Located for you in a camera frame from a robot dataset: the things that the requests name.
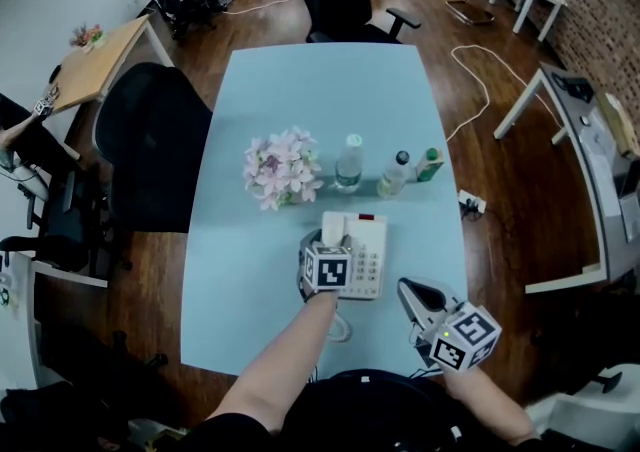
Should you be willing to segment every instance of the white bottle cap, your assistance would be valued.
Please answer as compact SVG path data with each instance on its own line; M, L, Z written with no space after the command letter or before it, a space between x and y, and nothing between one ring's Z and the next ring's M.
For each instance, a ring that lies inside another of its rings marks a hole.
M358 134L349 134L347 136L347 146L359 147L362 146L362 137Z

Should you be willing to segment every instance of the telephone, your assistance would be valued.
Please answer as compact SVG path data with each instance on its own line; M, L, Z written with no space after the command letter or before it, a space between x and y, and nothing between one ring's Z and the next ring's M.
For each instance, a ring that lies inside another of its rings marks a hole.
M387 245L387 218L372 214L325 212L322 216L322 243L328 247L344 244L349 236L353 259L351 282L340 289L342 299L374 300L382 293Z

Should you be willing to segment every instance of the water bottle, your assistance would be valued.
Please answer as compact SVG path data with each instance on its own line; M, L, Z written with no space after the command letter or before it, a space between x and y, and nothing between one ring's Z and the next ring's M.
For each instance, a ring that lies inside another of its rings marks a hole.
M405 151L400 151L380 177L378 195L381 198L392 198L402 190L408 179L409 154Z
M336 188L345 194L358 189L362 177L362 138L347 136L347 144L336 162Z

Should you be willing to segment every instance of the electrical outlet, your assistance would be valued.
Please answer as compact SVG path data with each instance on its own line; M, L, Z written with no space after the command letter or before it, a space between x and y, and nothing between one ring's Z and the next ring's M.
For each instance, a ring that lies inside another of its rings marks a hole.
M471 203L476 203L478 205L478 212L480 214L484 214L485 210L487 209L487 202L478 196L474 196L470 192L461 190L458 193L458 201L462 205L466 205L468 200L471 200Z

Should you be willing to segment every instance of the white wall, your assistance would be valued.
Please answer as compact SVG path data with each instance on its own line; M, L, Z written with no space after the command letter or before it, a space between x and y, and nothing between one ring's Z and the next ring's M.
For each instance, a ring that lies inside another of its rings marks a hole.
M106 30L135 18L149 0L0 0L0 92L31 109L49 75L70 51L73 27L100 23ZM46 122L64 139L77 112ZM26 233L26 199L0 177L0 239Z

